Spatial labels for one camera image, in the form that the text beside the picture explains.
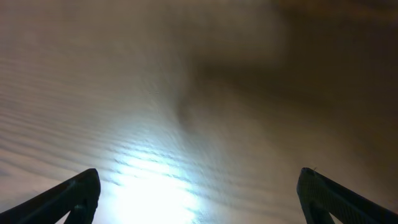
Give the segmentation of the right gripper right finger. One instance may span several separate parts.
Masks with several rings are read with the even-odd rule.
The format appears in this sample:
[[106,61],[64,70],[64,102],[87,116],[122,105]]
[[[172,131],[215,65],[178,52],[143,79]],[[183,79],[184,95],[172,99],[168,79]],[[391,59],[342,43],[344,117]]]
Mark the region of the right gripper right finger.
[[304,167],[297,194],[308,224],[397,224],[397,214]]

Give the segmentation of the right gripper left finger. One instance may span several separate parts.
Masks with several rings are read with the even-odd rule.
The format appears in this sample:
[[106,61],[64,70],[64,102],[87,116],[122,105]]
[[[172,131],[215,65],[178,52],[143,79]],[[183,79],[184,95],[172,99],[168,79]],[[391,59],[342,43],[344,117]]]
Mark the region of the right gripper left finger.
[[101,193],[94,168],[58,184],[40,195],[1,213],[1,223],[53,224],[66,216],[65,223],[91,224]]

